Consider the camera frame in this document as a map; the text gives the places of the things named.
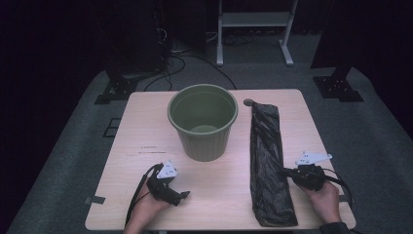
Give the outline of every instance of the black sleeve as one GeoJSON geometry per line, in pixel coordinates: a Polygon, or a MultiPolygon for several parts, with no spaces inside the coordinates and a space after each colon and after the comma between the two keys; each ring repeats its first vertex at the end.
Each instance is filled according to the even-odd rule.
{"type": "Polygon", "coordinates": [[[319,230],[322,234],[350,234],[350,230],[344,222],[327,223],[321,226],[319,230]]]}

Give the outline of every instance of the hand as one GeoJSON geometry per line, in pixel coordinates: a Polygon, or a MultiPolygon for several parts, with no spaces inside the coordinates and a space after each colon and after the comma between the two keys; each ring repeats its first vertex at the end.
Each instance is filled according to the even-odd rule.
{"type": "Polygon", "coordinates": [[[326,181],[319,191],[299,186],[310,198],[314,210],[321,220],[326,224],[330,222],[341,222],[338,207],[339,190],[331,182],[326,181]]]}
{"type": "Polygon", "coordinates": [[[131,212],[131,219],[124,230],[125,234],[141,233],[143,228],[149,224],[160,211],[169,207],[169,203],[156,200],[154,196],[152,196],[146,182],[147,180],[137,196],[136,201],[138,202],[131,212]]]}

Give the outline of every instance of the gray carpet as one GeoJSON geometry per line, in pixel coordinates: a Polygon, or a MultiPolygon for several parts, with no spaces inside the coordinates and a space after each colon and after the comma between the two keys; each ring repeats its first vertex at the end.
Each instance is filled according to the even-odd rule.
{"type": "MultiPolygon", "coordinates": [[[[224,47],[224,66],[220,68],[238,89],[298,89],[302,92],[332,164],[349,184],[357,199],[354,214],[357,231],[362,233],[413,233],[413,142],[386,105],[374,92],[369,80],[356,69],[349,83],[364,102],[323,99],[313,76],[329,75],[332,69],[310,69],[319,41],[318,35],[291,35],[288,47],[294,59],[286,67],[278,47],[278,36],[257,36],[242,47],[224,47]]],[[[180,44],[176,50],[184,49],[180,44]]],[[[215,48],[208,46],[204,56],[215,63],[215,48]]],[[[231,82],[202,59],[181,57],[185,67],[166,78],[145,79],[138,91],[180,90],[199,83],[234,89],[231,82]]],[[[178,58],[169,61],[169,73],[183,65],[178,58]]],[[[101,72],[91,82],[9,233],[122,233],[96,232],[85,227],[89,211],[86,204],[97,188],[113,138],[102,137],[112,118],[122,117],[125,100],[94,105],[108,77],[101,72]]],[[[319,233],[317,230],[295,233],[319,233]]]]}

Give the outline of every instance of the olive green plastic bucket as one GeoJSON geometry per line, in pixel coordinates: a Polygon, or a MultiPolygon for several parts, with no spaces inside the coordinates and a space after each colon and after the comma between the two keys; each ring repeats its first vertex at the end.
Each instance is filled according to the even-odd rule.
{"type": "Polygon", "coordinates": [[[225,152],[237,115],[235,98],[214,85],[185,88],[173,96],[168,106],[169,121],[186,154],[200,162],[215,160],[225,152]]]}

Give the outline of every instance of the wooden table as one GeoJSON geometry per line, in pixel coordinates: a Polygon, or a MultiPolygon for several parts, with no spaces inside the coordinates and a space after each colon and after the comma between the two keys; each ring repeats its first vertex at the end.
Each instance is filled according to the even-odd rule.
{"type": "MultiPolygon", "coordinates": [[[[297,90],[243,90],[231,93],[239,105],[238,118],[231,129],[225,153],[207,163],[197,162],[185,154],[176,130],[169,123],[167,107],[175,92],[132,94],[95,193],[95,196],[104,197],[105,201],[103,204],[92,203],[86,227],[91,230],[123,229],[131,197],[143,174],[151,166],[171,160],[178,176],[170,187],[177,192],[189,190],[191,193],[178,207],[172,206],[162,212],[148,229],[318,229],[320,220],[307,197],[292,180],[289,180],[289,189],[298,226],[261,227],[251,208],[251,108],[244,106],[243,101],[252,98],[279,108],[284,166],[295,168],[295,160],[303,151],[325,153],[303,96],[297,90]]],[[[318,165],[332,169],[329,161],[318,165]]],[[[349,228],[356,226],[348,203],[340,203],[340,213],[349,228]]]]}

